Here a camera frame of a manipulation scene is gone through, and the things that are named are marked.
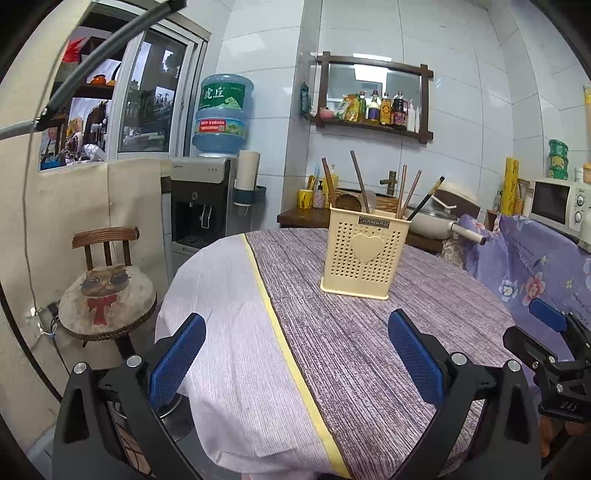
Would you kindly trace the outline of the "person's right hand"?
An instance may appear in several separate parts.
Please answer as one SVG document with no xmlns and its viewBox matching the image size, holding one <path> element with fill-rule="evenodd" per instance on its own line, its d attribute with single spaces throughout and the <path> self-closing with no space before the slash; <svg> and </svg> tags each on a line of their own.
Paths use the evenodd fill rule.
<svg viewBox="0 0 591 480">
<path fill-rule="evenodd" d="M 539 421 L 541 456 L 546 458 L 550 454 L 551 443 L 563 429 L 565 421 L 542 415 Z"/>
</svg>

